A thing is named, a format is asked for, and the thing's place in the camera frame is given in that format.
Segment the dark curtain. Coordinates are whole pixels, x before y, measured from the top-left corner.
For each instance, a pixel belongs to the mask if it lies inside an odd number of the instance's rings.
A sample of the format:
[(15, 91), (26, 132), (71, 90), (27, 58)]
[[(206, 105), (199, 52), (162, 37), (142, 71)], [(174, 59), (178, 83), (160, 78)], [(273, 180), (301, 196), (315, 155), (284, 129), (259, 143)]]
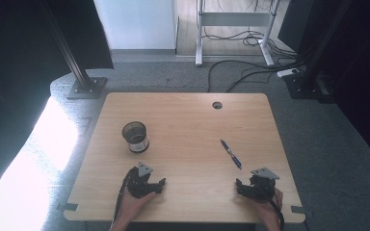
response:
[[(45, 1), (87, 74), (112, 67), (93, 0)], [(52, 82), (67, 74), (37, 0), (0, 0), (0, 179), (39, 120)]]
[(370, 147), (370, 0), (354, 0), (324, 73), (332, 99)]

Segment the white desk frame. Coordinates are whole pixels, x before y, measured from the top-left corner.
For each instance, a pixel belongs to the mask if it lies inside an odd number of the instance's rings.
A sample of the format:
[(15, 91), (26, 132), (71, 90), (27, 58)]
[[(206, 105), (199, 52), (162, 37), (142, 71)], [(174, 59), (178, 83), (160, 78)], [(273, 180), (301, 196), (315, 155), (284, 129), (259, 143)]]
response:
[(260, 27), (264, 28), (264, 37), (259, 41), (259, 48), (267, 66), (274, 65), (268, 42), (278, 12), (280, 0), (274, 0), (267, 13), (210, 13), (203, 10), (204, 0), (197, 0), (197, 43), (196, 66), (202, 65), (202, 30), (205, 26), (213, 27)]

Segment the black mesh pen cup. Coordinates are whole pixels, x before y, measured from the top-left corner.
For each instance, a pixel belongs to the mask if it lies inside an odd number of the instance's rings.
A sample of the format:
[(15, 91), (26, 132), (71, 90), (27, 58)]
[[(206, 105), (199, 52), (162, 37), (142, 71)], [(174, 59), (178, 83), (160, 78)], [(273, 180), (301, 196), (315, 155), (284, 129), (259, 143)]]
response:
[(122, 128), (122, 136), (133, 153), (142, 153), (149, 147), (146, 127), (140, 121), (131, 121)]

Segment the person's right hand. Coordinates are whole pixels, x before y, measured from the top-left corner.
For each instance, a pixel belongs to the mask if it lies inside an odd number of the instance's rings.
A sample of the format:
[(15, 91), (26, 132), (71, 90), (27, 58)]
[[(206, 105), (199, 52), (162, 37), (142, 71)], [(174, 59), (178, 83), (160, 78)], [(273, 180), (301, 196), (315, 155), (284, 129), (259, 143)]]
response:
[[(282, 199), (283, 193), (279, 189), (275, 189), (275, 195), (272, 200), (279, 208), (282, 208)], [(263, 223), (279, 223), (278, 213), (270, 202), (260, 203), (254, 201), (252, 204)]]

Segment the blue pen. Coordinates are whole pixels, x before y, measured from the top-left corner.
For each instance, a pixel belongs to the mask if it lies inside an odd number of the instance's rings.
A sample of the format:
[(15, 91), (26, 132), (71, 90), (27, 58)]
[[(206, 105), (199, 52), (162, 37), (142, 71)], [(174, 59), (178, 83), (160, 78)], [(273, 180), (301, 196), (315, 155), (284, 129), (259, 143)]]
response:
[(227, 143), (221, 139), (221, 144), (222, 146), (224, 147), (225, 151), (227, 152), (227, 154), (230, 156), (230, 158), (232, 159), (233, 163), (239, 168), (239, 169), (242, 169), (242, 164), (241, 162), (239, 161), (239, 159), (233, 154), (233, 152), (231, 151), (230, 147), (227, 145)]

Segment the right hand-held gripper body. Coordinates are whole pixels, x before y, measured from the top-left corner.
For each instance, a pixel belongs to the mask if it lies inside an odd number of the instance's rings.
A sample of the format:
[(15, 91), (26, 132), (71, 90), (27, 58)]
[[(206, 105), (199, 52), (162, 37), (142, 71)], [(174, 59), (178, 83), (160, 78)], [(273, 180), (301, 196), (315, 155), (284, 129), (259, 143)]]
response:
[(253, 199), (266, 202), (275, 195), (276, 181), (279, 177), (266, 167), (251, 171), (250, 178)]

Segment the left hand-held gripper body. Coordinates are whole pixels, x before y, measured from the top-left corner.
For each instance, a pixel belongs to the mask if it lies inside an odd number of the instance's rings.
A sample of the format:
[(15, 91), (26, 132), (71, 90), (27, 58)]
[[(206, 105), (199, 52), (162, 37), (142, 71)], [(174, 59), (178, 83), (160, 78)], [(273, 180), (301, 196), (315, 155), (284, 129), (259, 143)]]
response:
[(148, 182), (152, 171), (151, 167), (142, 162), (129, 170), (127, 189), (134, 197), (142, 198), (155, 191), (156, 185)]

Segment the person's left hand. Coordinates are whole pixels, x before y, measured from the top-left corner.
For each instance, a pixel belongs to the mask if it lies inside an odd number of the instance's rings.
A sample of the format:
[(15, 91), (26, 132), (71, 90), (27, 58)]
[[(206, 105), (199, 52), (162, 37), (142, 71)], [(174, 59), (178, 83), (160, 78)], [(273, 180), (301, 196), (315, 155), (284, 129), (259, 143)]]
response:
[(157, 196), (156, 192), (151, 192), (142, 198), (133, 196), (128, 189), (122, 193), (122, 201), (119, 207), (118, 221), (133, 220), (144, 208), (144, 206)]

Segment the white panel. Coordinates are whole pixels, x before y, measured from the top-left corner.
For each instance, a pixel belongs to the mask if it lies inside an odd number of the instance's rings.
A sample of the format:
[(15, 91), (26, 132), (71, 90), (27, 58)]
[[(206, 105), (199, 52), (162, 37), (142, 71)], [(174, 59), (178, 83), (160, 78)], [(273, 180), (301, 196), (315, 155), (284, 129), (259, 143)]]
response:
[(93, 0), (112, 50), (176, 48), (176, 0)]

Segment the white power strip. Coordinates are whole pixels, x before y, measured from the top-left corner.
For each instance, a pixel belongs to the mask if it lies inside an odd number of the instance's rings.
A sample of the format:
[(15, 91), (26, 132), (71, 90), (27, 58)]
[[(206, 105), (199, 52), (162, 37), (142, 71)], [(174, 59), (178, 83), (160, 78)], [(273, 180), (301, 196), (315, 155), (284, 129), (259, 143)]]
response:
[(297, 68), (284, 69), (277, 72), (277, 77), (282, 78), (289, 75), (298, 74), (300, 71)]

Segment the black metal stand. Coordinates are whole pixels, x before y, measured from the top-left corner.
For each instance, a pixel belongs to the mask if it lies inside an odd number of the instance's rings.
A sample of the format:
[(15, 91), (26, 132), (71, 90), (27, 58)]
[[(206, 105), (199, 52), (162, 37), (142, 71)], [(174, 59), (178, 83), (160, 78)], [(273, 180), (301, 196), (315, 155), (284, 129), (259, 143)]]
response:
[(37, 0), (40, 11), (45, 19), (51, 35), (58, 44), (66, 63), (75, 77), (75, 82), (71, 87), (67, 99), (98, 99), (107, 83), (105, 77), (90, 78), (86, 70), (82, 68), (75, 60), (66, 39), (57, 24), (57, 21), (51, 12), (45, 0)]
[(297, 54), (305, 71), (284, 77), (293, 99), (331, 103), (326, 64), (342, 34), (347, 11), (354, 0), (291, 0), (278, 37)]

